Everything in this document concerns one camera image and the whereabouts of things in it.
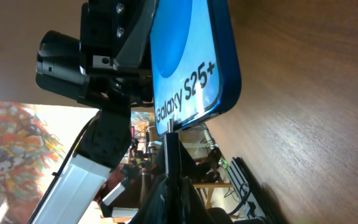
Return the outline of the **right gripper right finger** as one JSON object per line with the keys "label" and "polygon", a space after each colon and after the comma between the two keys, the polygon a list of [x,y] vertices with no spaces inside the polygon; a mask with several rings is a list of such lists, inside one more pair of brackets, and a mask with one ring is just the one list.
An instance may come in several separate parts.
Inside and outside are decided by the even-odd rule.
{"label": "right gripper right finger", "polygon": [[206,209],[189,178],[181,180],[183,221],[186,224],[224,224],[226,216],[222,209]]}

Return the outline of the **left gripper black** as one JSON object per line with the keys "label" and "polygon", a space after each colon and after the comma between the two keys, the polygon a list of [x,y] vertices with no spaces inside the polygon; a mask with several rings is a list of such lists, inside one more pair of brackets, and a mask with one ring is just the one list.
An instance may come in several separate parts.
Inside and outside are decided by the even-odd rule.
{"label": "left gripper black", "polygon": [[80,68],[133,108],[154,105],[150,31],[158,0],[88,1],[81,7]]}

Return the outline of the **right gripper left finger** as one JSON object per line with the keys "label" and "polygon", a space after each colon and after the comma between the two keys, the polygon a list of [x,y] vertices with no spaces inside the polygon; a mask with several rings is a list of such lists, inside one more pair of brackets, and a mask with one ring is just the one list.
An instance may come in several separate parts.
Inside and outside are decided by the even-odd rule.
{"label": "right gripper left finger", "polygon": [[166,224],[167,209],[166,199],[166,176],[159,175],[154,182],[149,196],[145,203],[141,206],[135,217],[129,224]]}

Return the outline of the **blue Galaxy smartphone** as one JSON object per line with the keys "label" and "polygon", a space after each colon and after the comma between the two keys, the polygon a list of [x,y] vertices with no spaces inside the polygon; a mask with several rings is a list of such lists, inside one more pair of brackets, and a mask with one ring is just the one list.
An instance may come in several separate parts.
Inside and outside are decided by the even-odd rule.
{"label": "blue Galaxy smartphone", "polygon": [[226,0],[161,0],[150,33],[157,134],[229,111],[241,72]]}

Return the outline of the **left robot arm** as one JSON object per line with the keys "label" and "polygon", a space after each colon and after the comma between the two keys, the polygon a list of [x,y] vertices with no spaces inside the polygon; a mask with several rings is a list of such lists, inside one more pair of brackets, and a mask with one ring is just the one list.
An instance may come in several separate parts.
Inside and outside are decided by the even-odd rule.
{"label": "left robot arm", "polygon": [[150,31],[157,0],[88,1],[80,37],[47,32],[36,84],[96,109],[33,211],[31,223],[77,223],[131,141],[131,111],[153,107]]}

